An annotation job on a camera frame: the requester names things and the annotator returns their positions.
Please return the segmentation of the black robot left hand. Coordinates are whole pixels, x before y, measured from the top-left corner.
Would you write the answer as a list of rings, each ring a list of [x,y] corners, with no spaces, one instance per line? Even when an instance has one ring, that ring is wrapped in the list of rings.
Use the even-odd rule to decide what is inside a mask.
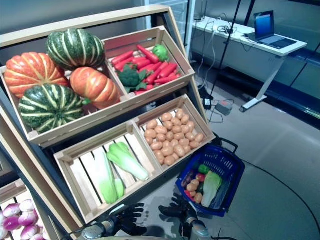
[[[130,236],[142,236],[147,232],[147,228],[136,224],[138,218],[144,212],[144,203],[136,203],[130,206],[125,206],[116,217],[116,233],[123,231]]]

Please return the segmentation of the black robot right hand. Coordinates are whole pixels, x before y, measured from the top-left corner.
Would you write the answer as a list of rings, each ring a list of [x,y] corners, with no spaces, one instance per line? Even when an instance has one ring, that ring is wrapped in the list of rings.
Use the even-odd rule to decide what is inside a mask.
[[[178,218],[182,223],[192,223],[198,220],[197,211],[181,195],[174,193],[169,206],[158,207],[159,211],[167,217]]]

